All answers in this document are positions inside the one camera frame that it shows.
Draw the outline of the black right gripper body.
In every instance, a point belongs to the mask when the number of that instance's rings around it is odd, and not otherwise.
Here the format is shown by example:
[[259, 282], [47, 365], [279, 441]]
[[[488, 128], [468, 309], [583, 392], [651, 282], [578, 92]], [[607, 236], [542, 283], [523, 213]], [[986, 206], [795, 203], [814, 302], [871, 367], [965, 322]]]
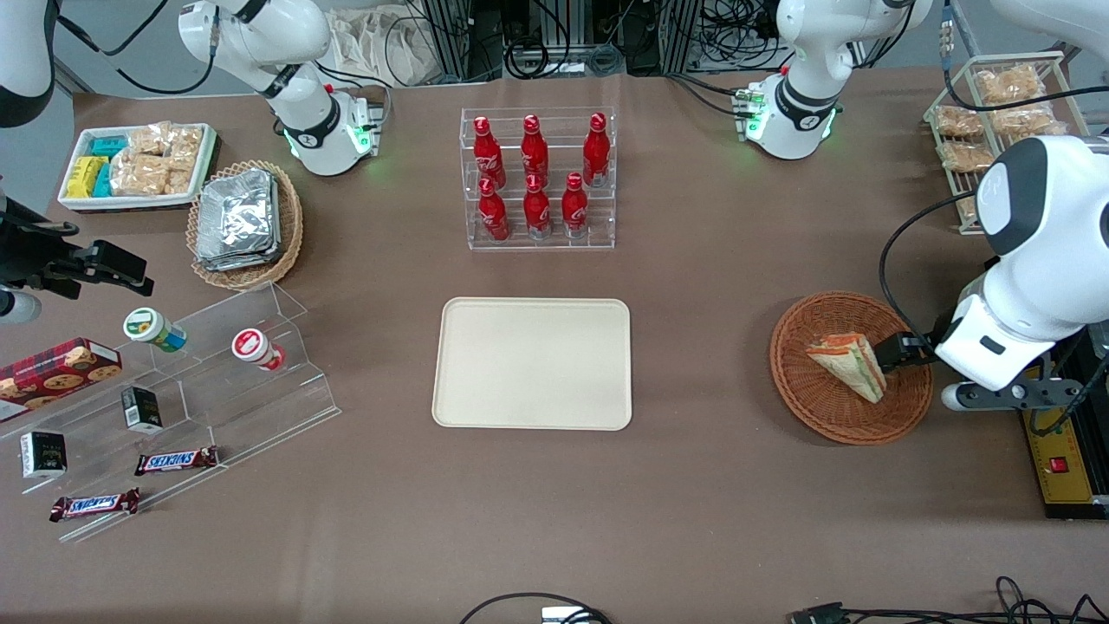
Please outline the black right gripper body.
[[12, 198], [3, 200], [1, 222], [1, 283], [33, 289], [35, 272], [55, 260], [67, 263], [78, 246], [67, 241], [80, 232], [75, 224], [55, 224]]

